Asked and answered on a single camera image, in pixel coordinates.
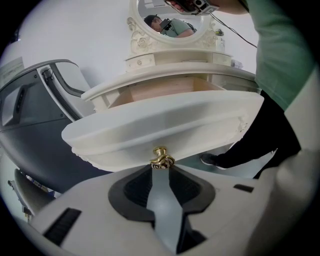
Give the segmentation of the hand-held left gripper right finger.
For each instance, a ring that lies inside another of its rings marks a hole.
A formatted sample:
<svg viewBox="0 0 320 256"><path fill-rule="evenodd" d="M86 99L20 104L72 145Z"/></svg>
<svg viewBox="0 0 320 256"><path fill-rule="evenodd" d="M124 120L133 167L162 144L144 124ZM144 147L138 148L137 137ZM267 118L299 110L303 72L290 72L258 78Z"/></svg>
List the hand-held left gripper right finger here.
<svg viewBox="0 0 320 256"><path fill-rule="evenodd" d="M182 204L178 256L265 256L304 216L317 192L317 153L302 150L259 179L172 167Z"/></svg>

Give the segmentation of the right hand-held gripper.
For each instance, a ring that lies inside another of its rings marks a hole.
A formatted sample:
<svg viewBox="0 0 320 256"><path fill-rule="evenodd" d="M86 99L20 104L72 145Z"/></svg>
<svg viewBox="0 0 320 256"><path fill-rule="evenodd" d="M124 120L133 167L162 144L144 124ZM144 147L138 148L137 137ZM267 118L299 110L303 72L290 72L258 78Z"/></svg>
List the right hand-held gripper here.
<svg viewBox="0 0 320 256"><path fill-rule="evenodd" d="M186 0L186 15L207 16L217 11L220 7L210 4L207 0Z"/></svg>

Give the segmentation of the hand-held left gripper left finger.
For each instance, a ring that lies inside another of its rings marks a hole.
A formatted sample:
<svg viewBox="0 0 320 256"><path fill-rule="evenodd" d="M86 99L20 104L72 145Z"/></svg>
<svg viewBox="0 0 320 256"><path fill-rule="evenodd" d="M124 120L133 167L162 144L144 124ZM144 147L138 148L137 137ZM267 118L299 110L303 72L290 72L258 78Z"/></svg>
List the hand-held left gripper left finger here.
<svg viewBox="0 0 320 256"><path fill-rule="evenodd" d="M149 222L127 220L109 202L112 184L138 170L129 168L80 182L42 208L31 223L18 221L18 226L48 256L175 256ZM57 246L44 234L68 208L81 213Z"/></svg>

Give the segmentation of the gold drawer knob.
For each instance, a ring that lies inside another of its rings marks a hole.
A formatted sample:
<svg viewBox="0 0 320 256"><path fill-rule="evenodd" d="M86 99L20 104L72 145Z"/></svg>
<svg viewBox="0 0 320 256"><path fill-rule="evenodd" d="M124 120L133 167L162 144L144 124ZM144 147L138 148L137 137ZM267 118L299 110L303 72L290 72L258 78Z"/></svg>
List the gold drawer knob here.
<svg viewBox="0 0 320 256"><path fill-rule="evenodd" d="M155 155L155 158L150 160L152 169L164 170L175 164L175 159L167 154L167 149L164 146L154 148L153 154Z"/></svg>

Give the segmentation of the cream large drawer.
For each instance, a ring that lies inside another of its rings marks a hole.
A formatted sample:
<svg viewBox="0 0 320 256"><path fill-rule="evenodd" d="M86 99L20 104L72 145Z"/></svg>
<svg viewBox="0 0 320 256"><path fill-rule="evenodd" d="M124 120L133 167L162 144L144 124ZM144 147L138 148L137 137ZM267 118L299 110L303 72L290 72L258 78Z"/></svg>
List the cream large drawer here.
<svg viewBox="0 0 320 256"><path fill-rule="evenodd" d="M117 172L149 164L158 147L181 160L237 142L263 101L256 92L173 78L125 90L110 108L67 125L61 136L82 160Z"/></svg>

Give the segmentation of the person's right forearm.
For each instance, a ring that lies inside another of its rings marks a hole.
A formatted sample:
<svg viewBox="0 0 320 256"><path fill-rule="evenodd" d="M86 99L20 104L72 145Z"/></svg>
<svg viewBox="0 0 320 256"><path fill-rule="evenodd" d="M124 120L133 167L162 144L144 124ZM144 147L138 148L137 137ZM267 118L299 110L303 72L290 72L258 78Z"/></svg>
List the person's right forearm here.
<svg viewBox="0 0 320 256"><path fill-rule="evenodd" d="M210 0L211 4L219 7L219 11L233 15L244 15L249 13L246 0Z"/></svg>

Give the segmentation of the white ornate dressing table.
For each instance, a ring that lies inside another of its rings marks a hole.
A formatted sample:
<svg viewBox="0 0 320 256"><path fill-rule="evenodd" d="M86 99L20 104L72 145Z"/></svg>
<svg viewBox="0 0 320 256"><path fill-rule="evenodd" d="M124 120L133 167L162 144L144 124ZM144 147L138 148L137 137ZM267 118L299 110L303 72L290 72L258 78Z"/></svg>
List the white ornate dressing table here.
<svg viewBox="0 0 320 256"><path fill-rule="evenodd" d="M126 88L143 91L146 98L122 103L123 91L111 103L107 96ZM120 75L111 83L99 84L81 95L94 105L97 118L143 119L178 108L211 105L224 101L233 106L257 108L262 104L255 75L242 69L210 62L172 62L140 68Z"/></svg>

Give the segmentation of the person's right hand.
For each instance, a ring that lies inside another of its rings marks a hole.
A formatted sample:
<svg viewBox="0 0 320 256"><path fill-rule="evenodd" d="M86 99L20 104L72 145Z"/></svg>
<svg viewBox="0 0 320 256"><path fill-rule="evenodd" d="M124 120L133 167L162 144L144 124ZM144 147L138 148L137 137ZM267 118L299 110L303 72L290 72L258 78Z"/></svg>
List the person's right hand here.
<svg viewBox="0 0 320 256"><path fill-rule="evenodd" d="M179 13L183 13L185 11L183 7L174 0L164 0L164 2Z"/></svg>

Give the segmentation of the small glass bottle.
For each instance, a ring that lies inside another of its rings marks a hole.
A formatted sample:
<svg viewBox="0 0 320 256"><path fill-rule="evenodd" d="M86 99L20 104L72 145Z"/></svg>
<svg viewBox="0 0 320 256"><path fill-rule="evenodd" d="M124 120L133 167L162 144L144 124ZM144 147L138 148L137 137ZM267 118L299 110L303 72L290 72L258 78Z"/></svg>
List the small glass bottle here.
<svg viewBox="0 0 320 256"><path fill-rule="evenodd" d="M220 52L225 51L225 37L224 37L224 32L219 28L215 31L216 35L216 49Z"/></svg>

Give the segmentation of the person's dark shoe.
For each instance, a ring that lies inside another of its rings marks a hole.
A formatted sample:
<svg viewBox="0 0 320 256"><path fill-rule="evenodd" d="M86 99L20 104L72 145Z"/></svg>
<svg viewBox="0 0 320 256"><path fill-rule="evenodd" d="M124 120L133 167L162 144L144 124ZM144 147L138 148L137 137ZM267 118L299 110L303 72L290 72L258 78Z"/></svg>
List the person's dark shoe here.
<svg viewBox="0 0 320 256"><path fill-rule="evenodd" d="M200 156L200 161L207 166L215 166L216 168L218 168L220 170L226 170L226 168L223 168L217 164L216 158L217 158L216 155L213 155L210 153L203 153Z"/></svg>

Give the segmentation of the person's black trousers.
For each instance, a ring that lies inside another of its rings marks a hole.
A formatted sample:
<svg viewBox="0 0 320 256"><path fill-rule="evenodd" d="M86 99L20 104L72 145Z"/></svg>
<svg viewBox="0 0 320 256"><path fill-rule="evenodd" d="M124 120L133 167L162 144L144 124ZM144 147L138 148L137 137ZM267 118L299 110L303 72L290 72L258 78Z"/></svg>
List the person's black trousers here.
<svg viewBox="0 0 320 256"><path fill-rule="evenodd" d="M254 179L258 179L265 169L279 166L285 159L301 150L283 109L264 91L260 95L264 101L248 131L231 149L216 157L217 166L227 169L275 151L274 156Z"/></svg>

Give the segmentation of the person's green shirt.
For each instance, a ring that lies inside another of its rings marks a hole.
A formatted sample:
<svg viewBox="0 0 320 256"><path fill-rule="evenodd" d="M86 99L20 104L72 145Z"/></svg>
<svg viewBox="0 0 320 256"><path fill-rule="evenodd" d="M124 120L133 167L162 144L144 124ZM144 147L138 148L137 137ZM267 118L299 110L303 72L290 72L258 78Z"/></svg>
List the person's green shirt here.
<svg viewBox="0 0 320 256"><path fill-rule="evenodd" d="M259 39L257 85L286 110L316 66L315 58L293 20L273 0L243 0Z"/></svg>

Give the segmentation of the oval mirror cream frame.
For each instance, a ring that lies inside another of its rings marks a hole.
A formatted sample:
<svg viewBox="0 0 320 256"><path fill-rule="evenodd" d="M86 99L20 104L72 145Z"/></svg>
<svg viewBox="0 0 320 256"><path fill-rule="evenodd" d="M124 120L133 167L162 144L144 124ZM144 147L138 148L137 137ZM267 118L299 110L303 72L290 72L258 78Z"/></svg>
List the oval mirror cream frame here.
<svg viewBox="0 0 320 256"><path fill-rule="evenodd" d="M169 37L152 30L143 18L147 14L159 14L161 18L178 19L195 25L196 32L183 38ZM215 50L218 36L215 22L211 16L188 17L169 11L168 7L145 7L145 0L129 0L129 17L127 24L131 30L130 49L133 55L149 54L156 51L172 49Z"/></svg>

